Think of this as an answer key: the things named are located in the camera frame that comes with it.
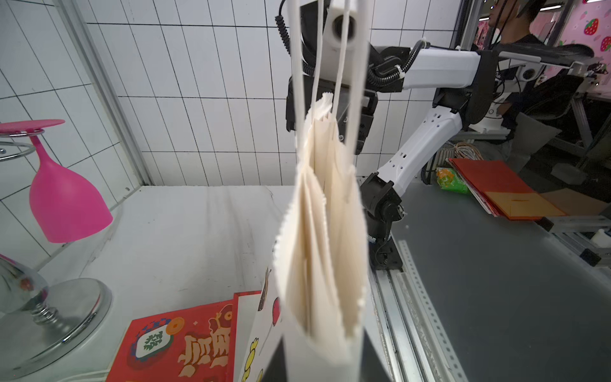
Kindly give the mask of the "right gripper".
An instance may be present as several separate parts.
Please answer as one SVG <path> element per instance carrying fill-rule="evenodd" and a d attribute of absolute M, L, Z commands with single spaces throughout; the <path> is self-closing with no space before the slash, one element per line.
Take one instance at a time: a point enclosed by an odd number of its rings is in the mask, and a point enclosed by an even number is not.
<path fill-rule="evenodd" d="M 304 105 L 305 112 L 310 110 L 312 89 L 313 89 L 313 77 L 304 76 Z M 320 100 L 322 95 L 326 92 L 333 93 L 335 88 L 334 82 L 320 80 L 318 84 L 317 100 Z M 372 90 L 365 89 L 364 95 L 361 100 L 361 117 L 359 132 L 356 141 L 355 155 L 359 155 L 364 148 L 365 141 L 369 136 L 369 132 L 372 127 L 374 114 L 378 105 L 378 94 Z M 337 110 L 337 123 L 339 135 L 345 137 L 346 124 L 348 122 L 348 103 L 349 103 L 349 88 L 347 86 L 341 86 L 341 92 L 339 97 L 339 107 Z M 287 132 L 296 132 L 296 116 L 294 111 L 294 89 L 292 84 L 292 78 L 289 79 L 288 83 L 288 94 L 286 97 L 286 116 L 285 116 L 285 127 Z"/>

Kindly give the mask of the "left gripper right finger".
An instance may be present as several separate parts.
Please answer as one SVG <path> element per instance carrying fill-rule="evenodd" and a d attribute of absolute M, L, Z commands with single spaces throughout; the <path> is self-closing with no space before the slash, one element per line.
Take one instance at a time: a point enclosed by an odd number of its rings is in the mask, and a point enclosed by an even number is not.
<path fill-rule="evenodd" d="M 367 332 L 364 332 L 363 337 L 361 382 L 391 382 Z"/>

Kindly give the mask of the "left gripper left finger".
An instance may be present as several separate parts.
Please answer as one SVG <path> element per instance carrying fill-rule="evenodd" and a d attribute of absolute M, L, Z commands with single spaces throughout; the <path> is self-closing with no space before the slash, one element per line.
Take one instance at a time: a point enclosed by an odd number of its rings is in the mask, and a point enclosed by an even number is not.
<path fill-rule="evenodd" d="M 264 369 L 262 382 L 286 382 L 284 341 L 280 341 L 268 366 Z"/>

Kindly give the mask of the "red printed paper bag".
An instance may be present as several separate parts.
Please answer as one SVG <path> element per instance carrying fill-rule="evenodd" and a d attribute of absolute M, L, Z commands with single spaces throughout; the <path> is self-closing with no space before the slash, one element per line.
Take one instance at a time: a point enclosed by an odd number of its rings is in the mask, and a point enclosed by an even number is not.
<path fill-rule="evenodd" d="M 240 311 L 259 291 L 135 319 L 127 327 L 107 381 L 232 381 Z"/>

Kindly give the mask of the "white Happy Every Day bag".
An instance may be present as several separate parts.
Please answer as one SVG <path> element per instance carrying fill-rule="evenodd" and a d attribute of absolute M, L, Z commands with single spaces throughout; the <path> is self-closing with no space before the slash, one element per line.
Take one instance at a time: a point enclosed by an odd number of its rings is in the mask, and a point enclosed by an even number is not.
<path fill-rule="evenodd" d="M 345 137 L 337 110 L 342 84 L 348 5 L 334 92 L 317 100 L 321 48 L 329 3 L 315 6 L 316 56 L 310 110 L 305 112 L 301 6 L 288 4 L 291 74 L 296 116 L 294 192 L 273 248 L 262 308 L 256 314 L 237 381 L 262 381 L 284 341 L 286 381 L 358 381 L 369 300 L 367 225 L 356 181 L 356 141 L 369 61 L 371 4 L 359 2 L 356 68 L 349 88 Z"/>

